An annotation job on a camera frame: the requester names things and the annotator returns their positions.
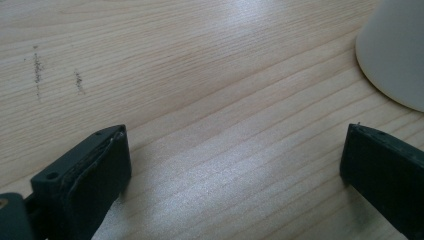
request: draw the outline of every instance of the dark mark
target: dark mark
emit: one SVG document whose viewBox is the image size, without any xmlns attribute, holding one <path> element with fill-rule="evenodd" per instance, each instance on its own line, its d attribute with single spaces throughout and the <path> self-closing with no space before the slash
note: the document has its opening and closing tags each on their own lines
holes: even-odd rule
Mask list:
<svg viewBox="0 0 424 240">
<path fill-rule="evenodd" d="M 81 78 L 81 74 L 78 72 L 78 70 L 75 69 L 74 71 L 75 73 L 75 78 L 77 79 L 77 82 L 75 83 L 75 85 L 78 88 L 78 94 L 82 93 L 85 94 L 84 89 L 82 88 L 82 78 Z"/>
<path fill-rule="evenodd" d="M 41 82 L 41 71 L 43 71 L 44 67 L 40 62 L 40 58 L 38 57 L 37 53 L 34 53 L 34 72 L 35 72 L 35 84 L 37 85 L 37 96 L 38 99 L 40 99 L 40 86 L 39 83 Z"/>
</svg>

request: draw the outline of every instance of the black clamp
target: black clamp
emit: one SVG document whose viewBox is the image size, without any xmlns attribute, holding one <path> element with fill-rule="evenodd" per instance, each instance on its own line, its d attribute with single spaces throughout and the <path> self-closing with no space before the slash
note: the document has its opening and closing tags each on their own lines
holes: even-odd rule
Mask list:
<svg viewBox="0 0 424 240">
<path fill-rule="evenodd" d="M 0 239 L 91 239 L 131 178 L 124 125 L 98 131 L 31 179 L 0 194 Z"/>
<path fill-rule="evenodd" d="M 399 232 L 424 239 L 424 152 L 387 133 L 351 124 L 340 175 Z"/>
</svg>

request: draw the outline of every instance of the clamp jaw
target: clamp jaw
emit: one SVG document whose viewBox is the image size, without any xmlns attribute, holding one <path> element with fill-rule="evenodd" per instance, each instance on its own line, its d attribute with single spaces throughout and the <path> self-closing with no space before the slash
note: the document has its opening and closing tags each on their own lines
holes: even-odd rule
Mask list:
<svg viewBox="0 0 424 240">
<path fill-rule="evenodd" d="M 125 125 L 98 131 L 31 179 L 0 194 L 0 239 L 91 239 L 131 178 Z"/>
</svg>

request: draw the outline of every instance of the wooden table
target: wooden table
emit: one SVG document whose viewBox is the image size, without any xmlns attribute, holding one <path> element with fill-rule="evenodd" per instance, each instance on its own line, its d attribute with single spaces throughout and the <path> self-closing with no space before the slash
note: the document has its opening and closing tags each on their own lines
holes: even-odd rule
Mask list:
<svg viewBox="0 0 424 240">
<path fill-rule="evenodd" d="M 0 1 L 0 186 L 126 124 L 94 239 L 403 239 L 339 163 L 348 123 L 424 149 L 354 41 L 376 1 Z"/>
</svg>

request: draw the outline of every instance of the white cup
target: white cup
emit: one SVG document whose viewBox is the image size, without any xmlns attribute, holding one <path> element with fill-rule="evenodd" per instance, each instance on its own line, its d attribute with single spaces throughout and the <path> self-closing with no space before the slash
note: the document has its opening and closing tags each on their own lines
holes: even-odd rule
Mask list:
<svg viewBox="0 0 424 240">
<path fill-rule="evenodd" d="M 359 32 L 356 57 L 380 91 L 424 112 L 424 0 L 381 0 Z"/>
</svg>

